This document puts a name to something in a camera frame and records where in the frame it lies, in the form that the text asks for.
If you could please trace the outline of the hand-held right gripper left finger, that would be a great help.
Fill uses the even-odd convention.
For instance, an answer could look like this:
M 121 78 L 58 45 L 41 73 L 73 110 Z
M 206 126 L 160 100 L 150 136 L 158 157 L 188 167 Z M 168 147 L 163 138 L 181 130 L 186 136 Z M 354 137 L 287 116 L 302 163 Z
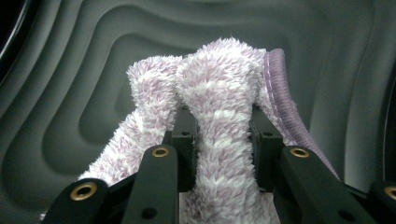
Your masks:
M 171 146 L 177 150 L 179 191 L 189 191 L 195 185 L 197 132 L 197 121 L 190 109 L 180 107 L 171 134 Z

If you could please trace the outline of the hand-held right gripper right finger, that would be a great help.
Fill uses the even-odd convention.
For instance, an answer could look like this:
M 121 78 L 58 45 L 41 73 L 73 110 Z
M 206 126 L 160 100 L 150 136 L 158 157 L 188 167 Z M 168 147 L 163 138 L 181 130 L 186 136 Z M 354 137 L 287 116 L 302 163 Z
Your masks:
M 283 147 L 283 137 L 256 105 L 252 107 L 249 130 L 257 184 L 260 191 L 273 191 L 272 162 L 277 151 Z

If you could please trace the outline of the black wavy tray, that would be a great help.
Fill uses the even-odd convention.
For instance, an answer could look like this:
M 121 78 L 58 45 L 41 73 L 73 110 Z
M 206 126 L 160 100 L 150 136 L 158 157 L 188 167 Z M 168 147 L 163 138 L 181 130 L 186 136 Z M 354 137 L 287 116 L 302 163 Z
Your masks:
M 339 176 L 396 181 L 396 0 L 0 0 L 0 224 L 40 214 L 133 108 L 127 68 L 222 37 L 283 49 L 292 99 Z

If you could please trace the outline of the purple white fluffy cloth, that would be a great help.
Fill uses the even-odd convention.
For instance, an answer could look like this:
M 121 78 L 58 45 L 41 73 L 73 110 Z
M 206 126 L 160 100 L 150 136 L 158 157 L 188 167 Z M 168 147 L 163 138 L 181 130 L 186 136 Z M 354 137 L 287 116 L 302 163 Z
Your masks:
M 182 194 L 181 224 L 279 224 L 270 193 L 254 176 L 248 123 L 258 106 L 287 146 L 326 157 L 290 97 L 282 49 L 220 38 L 186 56 L 153 56 L 127 71 L 135 109 L 82 173 L 113 186 L 138 171 L 146 149 L 176 125 L 185 105 L 198 121 L 196 184 Z

